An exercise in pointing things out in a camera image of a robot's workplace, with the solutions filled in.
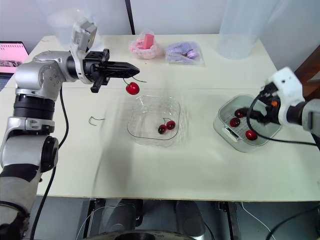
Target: pink object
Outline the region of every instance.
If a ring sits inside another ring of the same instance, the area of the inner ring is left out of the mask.
[[[155,36],[149,33],[146,33],[144,35],[144,41],[143,41],[143,49],[150,49],[151,46],[154,44]]]
[[[14,74],[27,57],[28,53],[22,43],[0,43],[0,73]]]
[[[144,49],[144,40],[139,40],[136,42],[136,47],[138,49]]]

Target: laptop screen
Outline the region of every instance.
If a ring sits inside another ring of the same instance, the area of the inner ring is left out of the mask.
[[[0,41],[1,74],[14,74],[27,57],[27,50],[21,41]]]

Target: gray container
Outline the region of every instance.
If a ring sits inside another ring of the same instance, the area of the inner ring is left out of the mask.
[[[267,139],[258,136],[256,140],[249,140],[246,137],[246,131],[249,127],[246,122],[246,118],[240,118],[241,123],[237,127],[231,127],[229,122],[232,118],[235,118],[235,111],[240,108],[250,107],[254,97],[249,95],[239,95],[228,101],[224,106],[219,109],[218,115],[213,122],[215,131],[221,135],[232,147],[240,152],[251,152],[259,146],[262,146],[268,142]],[[257,101],[254,106],[254,110],[260,111],[265,115],[265,104],[261,101]],[[250,123],[258,133],[272,138],[281,128],[280,125],[275,123],[269,123],[263,125],[254,119],[250,120]]]

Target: plastic bag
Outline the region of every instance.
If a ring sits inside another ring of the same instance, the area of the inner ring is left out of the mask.
[[[164,54],[164,50],[155,41],[155,34],[143,30],[138,38],[129,44],[129,50],[139,59],[153,59]]]
[[[181,41],[169,45],[165,51],[165,58],[170,64],[204,64],[200,47],[194,41]]]

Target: silver robotic arm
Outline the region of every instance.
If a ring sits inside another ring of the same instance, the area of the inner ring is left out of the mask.
[[[109,61],[109,50],[89,51],[97,28],[83,19],[73,28],[70,52],[46,51],[17,68],[13,116],[0,147],[0,239],[21,239],[42,173],[58,162],[54,132],[55,101],[63,82],[80,79],[97,93],[110,78],[140,71],[126,62]]]

